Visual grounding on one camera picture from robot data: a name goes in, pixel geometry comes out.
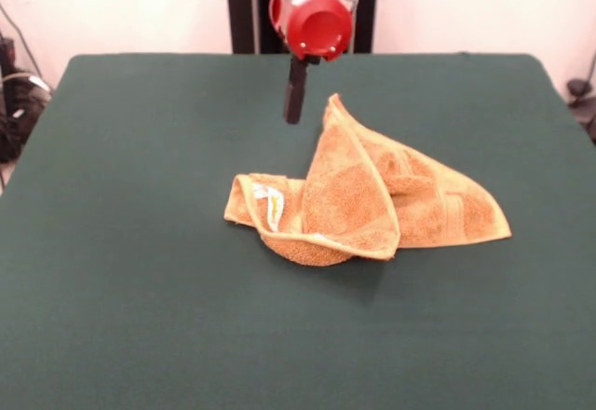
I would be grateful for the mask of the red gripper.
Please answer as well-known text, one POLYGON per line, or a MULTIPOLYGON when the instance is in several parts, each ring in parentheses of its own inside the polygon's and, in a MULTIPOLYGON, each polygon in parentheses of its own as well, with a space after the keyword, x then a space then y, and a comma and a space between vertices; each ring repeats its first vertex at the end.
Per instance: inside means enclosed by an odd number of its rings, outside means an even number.
POLYGON ((307 68, 321 59, 338 59, 354 33, 355 0, 270 0, 269 18, 292 56, 283 116, 288 124, 301 118, 307 68))

